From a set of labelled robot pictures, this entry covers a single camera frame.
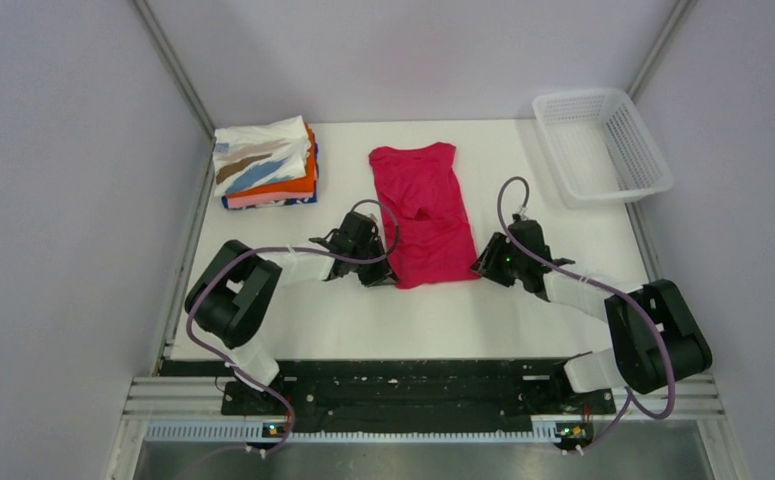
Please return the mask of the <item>crimson red t-shirt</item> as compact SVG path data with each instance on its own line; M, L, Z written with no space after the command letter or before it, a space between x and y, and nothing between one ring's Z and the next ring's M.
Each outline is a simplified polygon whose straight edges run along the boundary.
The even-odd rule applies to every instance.
M388 257L403 290L476 280L477 258L461 187L453 170L457 148L437 142L417 149L382 146L368 162L382 209Z

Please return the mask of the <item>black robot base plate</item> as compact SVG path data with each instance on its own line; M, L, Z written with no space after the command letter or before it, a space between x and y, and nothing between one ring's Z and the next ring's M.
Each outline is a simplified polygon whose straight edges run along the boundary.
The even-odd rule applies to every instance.
M528 432L543 415L606 415L608 390L567 396L552 359L282 360L271 392L220 361L166 360L164 377L223 379L225 416L279 416L298 434Z

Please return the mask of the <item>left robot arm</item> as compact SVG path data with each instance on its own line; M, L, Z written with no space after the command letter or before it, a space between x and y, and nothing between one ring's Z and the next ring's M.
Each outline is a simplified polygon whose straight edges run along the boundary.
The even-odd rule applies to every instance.
M291 401L276 379L280 366L260 330L277 290L305 282L329 282L354 274L365 287L395 284L388 259L401 230L390 239L370 215L348 211L339 226L299 244L252 248L225 242L185 298L186 332L191 341L218 357L246 387L246 401L260 413L281 405L287 421Z

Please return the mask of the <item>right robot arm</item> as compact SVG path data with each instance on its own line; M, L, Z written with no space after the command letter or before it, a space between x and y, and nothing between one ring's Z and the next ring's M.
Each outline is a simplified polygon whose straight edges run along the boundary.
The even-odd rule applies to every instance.
M577 411L597 390L648 394L712 366L710 346L674 282L622 282L554 258L535 220L516 217L491 237L471 269L505 287L520 283L608 326L610 348L568 359L551 374L549 397L563 412Z

